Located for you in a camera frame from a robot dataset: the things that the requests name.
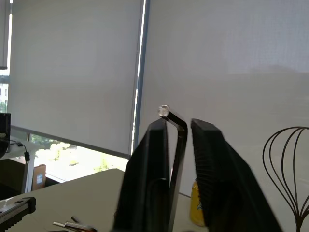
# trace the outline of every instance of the metal wire decoration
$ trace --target metal wire decoration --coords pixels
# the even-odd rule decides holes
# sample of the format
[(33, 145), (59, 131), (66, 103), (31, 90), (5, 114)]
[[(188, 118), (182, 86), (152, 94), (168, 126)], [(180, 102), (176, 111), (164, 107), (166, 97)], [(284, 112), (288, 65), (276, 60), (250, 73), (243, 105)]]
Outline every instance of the metal wire decoration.
[[(283, 152), (282, 152), (282, 157), (281, 157), (281, 176), (279, 176), (279, 174), (276, 172), (272, 159), (271, 159), (271, 151), (272, 151), (272, 146), (274, 141), (276, 140), (276, 138), (283, 133), (284, 131), (287, 130), (293, 130), (293, 132), (290, 134), (290, 136), (288, 137), (284, 148), (283, 148)], [(301, 135), (301, 133), (304, 130), (309, 130), (308, 127), (289, 127), (289, 128), (285, 128), (282, 129), (276, 133), (274, 133), (265, 143), (264, 148), (263, 148), (263, 165), (264, 168), (269, 176), (269, 178), (271, 179), (271, 181), (274, 183), (274, 185), (276, 186), (276, 188), (278, 189), (278, 191), (280, 192), (280, 194), (283, 196), (283, 198), (286, 200), (286, 202), (288, 203), (289, 207), (291, 208), (294, 217), (295, 217), (295, 223), (296, 223), (296, 232), (300, 232), (300, 228), (303, 224), (303, 221), (305, 219), (305, 217), (309, 214), (309, 205), (305, 208), (305, 205), (307, 203), (307, 201), (309, 200), (309, 195), (308, 197), (305, 199), (304, 204), (301, 207), (301, 210), (299, 210), (299, 202), (298, 202), (298, 197), (297, 197), (297, 187), (296, 187), (296, 177), (295, 177), (295, 154), (296, 154), (296, 147), (297, 147), (297, 143), (299, 140), (299, 137)], [(295, 144), (294, 144), (294, 151), (293, 151), (293, 178), (294, 178), (294, 189), (293, 192), (291, 192), (290, 188), (287, 185), (286, 179), (285, 179), (285, 175), (284, 175), (284, 166), (283, 166), (283, 162), (284, 162), (284, 156), (285, 156), (285, 151), (286, 148), (292, 138), (292, 136), (294, 134), (298, 133)], [(269, 145), (269, 149), (268, 151), (266, 151), (267, 145), (270, 142)], [(270, 166), (272, 168), (272, 171), (274, 172), (275, 176), (271, 176), (269, 173), (269, 170), (266, 167), (265, 164), (265, 153), (268, 152), (269, 155), (269, 161), (270, 161)]]

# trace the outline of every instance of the white desk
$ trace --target white desk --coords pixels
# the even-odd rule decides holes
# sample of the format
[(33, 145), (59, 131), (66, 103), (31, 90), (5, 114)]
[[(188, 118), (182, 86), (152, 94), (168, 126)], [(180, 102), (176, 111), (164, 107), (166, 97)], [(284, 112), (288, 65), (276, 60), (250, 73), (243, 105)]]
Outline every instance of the white desk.
[[(29, 152), (29, 155), (30, 155), (30, 161), (28, 164), (29, 180), (28, 180), (28, 173), (25, 169), (24, 177), (23, 177), (22, 193), (30, 192), (31, 187), (32, 187), (35, 153), (37, 150), (42, 149), (42, 146), (25, 141), (25, 140), (20, 140), (12, 136), (11, 136), (11, 140), (21, 142), (23, 145), (25, 145), (25, 147), (27, 148), (27, 151)], [(24, 156), (24, 152), (25, 152), (25, 148), (23, 146), (10, 145), (10, 152), (5, 153), (5, 155), (0, 160), (11, 159), (17, 162), (22, 162), (22, 160), (17, 159), (16, 157)]]
[[(53, 221), (66, 222), (75, 215), (82, 223), (96, 227), (100, 232), (109, 232), (113, 224), (123, 172), (111, 169), (63, 184), (16, 196), (5, 203), (13, 203), (23, 197), (37, 200), (36, 211), (27, 215), (8, 232), (59, 231)], [(189, 218), (190, 198), (179, 195), (174, 232), (207, 232), (206, 228), (194, 225)]]

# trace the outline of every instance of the yellow can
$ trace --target yellow can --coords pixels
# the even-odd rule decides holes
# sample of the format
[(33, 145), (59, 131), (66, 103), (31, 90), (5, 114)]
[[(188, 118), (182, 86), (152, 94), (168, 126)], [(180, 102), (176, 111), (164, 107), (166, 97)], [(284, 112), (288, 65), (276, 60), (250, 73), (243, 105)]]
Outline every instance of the yellow can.
[(199, 198), (197, 180), (192, 186), (190, 218), (198, 226), (205, 227), (201, 200)]

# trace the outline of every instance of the roller shade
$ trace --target roller shade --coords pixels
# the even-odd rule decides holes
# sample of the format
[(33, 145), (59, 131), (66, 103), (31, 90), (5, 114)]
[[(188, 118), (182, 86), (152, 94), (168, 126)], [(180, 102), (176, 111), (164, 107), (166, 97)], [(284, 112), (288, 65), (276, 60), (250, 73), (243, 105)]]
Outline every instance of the roller shade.
[(0, 70), (7, 69), (9, 9), (10, 0), (0, 0)]
[[(295, 220), (264, 170), (262, 151), (278, 130), (309, 124), (308, 12), (305, 0), (150, 4), (140, 138), (159, 118), (161, 104), (178, 112), (188, 126), (191, 118), (215, 124), (251, 166), (285, 231), (295, 230)], [(189, 131), (180, 191), (190, 196), (196, 171)], [(169, 134), (173, 155), (177, 138), (173, 126)], [(278, 155), (286, 139), (276, 144)], [(296, 151), (297, 192), (304, 196), (300, 202), (308, 195), (307, 141), (308, 134)], [(291, 171), (287, 179), (292, 180), (291, 161), (286, 165)], [(309, 223), (303, 227), (308, 230)]]
[(128, 154), (141, 0), (15, 0), (12, 125)]

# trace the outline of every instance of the green foliage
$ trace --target green foliage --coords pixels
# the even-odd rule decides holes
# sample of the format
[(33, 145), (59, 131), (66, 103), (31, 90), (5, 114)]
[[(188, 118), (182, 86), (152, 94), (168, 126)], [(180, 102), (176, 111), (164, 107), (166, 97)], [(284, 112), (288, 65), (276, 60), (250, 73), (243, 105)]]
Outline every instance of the green foliage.
[(94, 173), (98, 173), (98, 172), (101, 172), (101, 171), (105, 171), (105, 170), (109, 170), (109, 164), (108, 164), (108, 161), (103, 157), (101, 159), (101, 165), (99, 167), (96, 167), (93, 169)]
[(60, 158), (60, 155), (64, 156), (66, 155), (65, 149), (67, 149), (70, 146), (70, 144), (65, 143), (59, 143), (59, 144), (51, 144), (50, 151), (53, 154), (53, 160), (58, 161)]
[(35, 143), (35, 144), (40, 144), (42, 146), (44, 146), (44, 149), (50, 149), (52, 144), (56, 144), (58, 143), (57, 140), (53, 140), (53, 139), (48, 139), (36, 134), (32, 134), (30, 136), (30, 141)]
[(76, 160), (71, 160), (70, 163), (69, 163), (69, 166), (71, 167), (71, 166), (75, 166), (77, 164), (79, 164), (79, 162), (77, 162)]
[(4, 102), (0, 103), (0, 113), (6, 113), (7, 111), (7, 106)]

